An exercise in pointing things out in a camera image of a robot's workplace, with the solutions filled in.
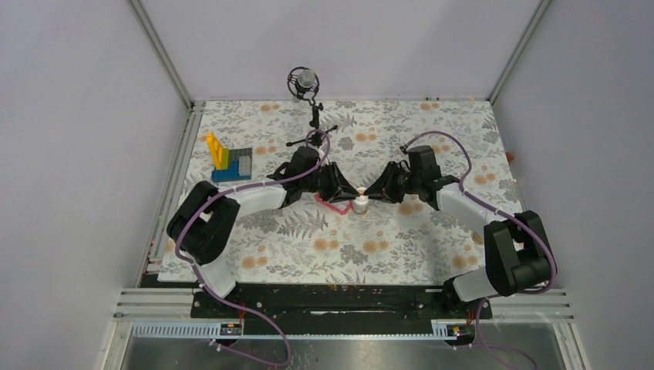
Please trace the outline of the red pill organizer box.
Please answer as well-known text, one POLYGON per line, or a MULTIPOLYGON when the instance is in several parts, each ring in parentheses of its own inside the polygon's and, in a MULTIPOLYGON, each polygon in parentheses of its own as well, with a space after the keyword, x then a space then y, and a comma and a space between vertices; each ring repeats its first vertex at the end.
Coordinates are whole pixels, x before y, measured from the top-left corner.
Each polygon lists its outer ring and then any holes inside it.
POLYGON ((331 211, 336 212, 339 215, 346 215, 351 209, 352 209, 352 201, 347 200, 347 201, 339 201, 335 203, 329 203, 325 200, 323 200, 320 197, 320 194, 317 193, 315 195, 315 200, 321 204, 322 206, 330 209, 331 211))

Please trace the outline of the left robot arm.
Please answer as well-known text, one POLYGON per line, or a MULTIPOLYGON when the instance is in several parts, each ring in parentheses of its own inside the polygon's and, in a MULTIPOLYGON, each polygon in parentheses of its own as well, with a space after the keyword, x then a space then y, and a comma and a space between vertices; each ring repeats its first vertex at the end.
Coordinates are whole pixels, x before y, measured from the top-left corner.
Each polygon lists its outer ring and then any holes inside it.
POLYGON ((175 243, 177 256, 191 264, 218 315, 231 316, 239 306, 240 298, 232 291, 236 279, 223 255, 236 221, 287 207, 305 193, 318 194, 329 203, 359 195, 336 163, 327 162, 316 149, 301 146, 260 183, 225 190, 208 181, 197 183, 168 221, 166 233, 175 243))

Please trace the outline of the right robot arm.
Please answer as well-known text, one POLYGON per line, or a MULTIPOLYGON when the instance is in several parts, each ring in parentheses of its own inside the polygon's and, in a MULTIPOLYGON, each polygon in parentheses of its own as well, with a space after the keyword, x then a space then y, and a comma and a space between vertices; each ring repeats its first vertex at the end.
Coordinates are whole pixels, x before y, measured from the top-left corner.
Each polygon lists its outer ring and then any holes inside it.
POLYGON ((458 178, 441 173, 430 146, 417 146, 406 153, 409 165, 389 162, 365 196, 398 204, 406 195, 416 195, 469 227, 484 243, 484 266, 443 285, 442 305, 449 316, 464 316, 480 298, 507 297, 551 283, 556 264, 536 213, 508 214, 464 190, 458 178))

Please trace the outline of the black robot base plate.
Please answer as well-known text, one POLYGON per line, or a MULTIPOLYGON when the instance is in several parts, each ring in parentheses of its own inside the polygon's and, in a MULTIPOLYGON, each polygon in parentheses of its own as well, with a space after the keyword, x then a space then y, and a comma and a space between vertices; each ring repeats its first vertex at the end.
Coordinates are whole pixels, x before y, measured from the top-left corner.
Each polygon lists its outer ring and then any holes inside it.
POLYGON ((205 290, 194 293, 192 318, 253 318, 249 310, 280 320, 292 315, 392 314, 405 319, 472 319, 488 304, 462 301, 442 285, 251 284, 237 283, 218 300, 205 290))

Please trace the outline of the white pill bottle orange label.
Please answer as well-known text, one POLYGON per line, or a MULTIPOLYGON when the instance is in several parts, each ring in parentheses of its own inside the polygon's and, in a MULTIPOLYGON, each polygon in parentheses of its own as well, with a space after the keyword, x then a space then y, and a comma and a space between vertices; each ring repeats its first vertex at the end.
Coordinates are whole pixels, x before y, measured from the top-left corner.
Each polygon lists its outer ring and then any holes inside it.
POLYGON ((368 206, 369 206, 369 197, 365 195, 366 188, 365 187, 358 187, 356 189, 357 191, 357 196, 356 198, 352 201, 353 205, 353 211, 355 214, 365 214, 368 206))

